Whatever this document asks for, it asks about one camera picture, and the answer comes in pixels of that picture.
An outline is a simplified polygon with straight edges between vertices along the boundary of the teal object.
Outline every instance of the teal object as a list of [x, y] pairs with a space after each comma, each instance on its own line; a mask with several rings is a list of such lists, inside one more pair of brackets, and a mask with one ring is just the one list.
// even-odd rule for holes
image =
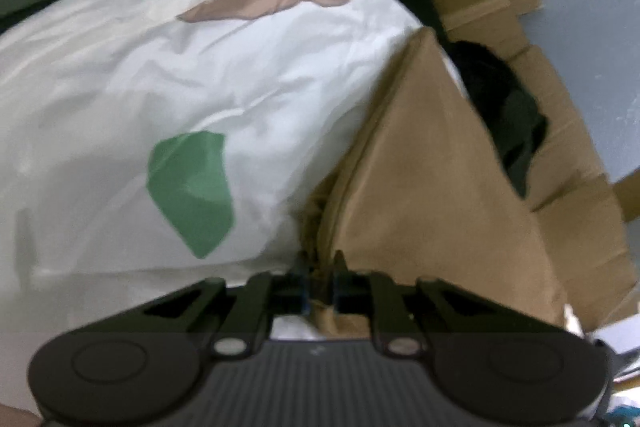
[[206, 259], [235, 222], [224, 146], [223, 134], [200, 131], [159, 142], [149, 157], [149, 195], [198, 259]]

